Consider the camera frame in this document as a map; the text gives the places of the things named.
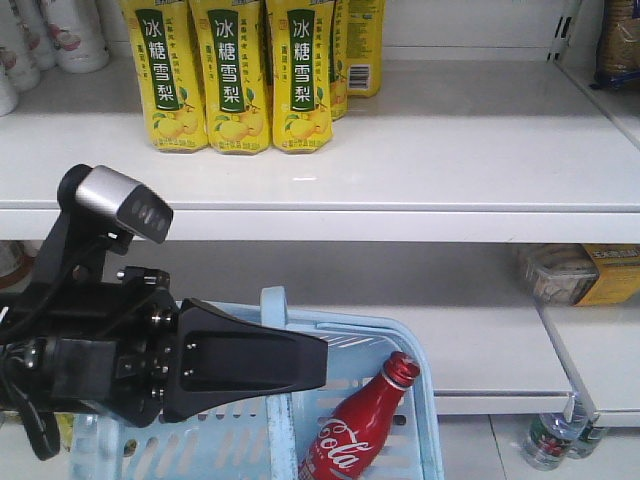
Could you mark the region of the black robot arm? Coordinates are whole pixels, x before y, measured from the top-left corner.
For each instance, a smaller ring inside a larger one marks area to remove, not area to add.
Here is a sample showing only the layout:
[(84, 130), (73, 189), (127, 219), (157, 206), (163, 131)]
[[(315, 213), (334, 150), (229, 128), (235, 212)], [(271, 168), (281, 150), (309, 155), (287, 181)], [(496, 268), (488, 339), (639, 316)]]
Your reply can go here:
[(128, 267), (114, 283), (65, 274), (2, 297), (1, 406), (19, 414), (38, 458), (59, 453), (57, 413), (142, 428), (325, 384), (324, 340), (176, 302), (169, 284), (164, 271)]

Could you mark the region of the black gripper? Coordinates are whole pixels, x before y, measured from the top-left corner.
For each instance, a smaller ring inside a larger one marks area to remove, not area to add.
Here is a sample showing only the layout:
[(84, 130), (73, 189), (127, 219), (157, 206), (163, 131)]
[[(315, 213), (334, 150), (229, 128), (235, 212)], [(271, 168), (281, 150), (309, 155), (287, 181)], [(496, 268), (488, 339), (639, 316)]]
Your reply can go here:
[(45, 420), (100, 413), (143, 427), (239, 400), (326, 384), (328, 344), (196, 299), (168, 273), (127, 267), (116, 283), (69, 277), (4, 294), (1, 407)]

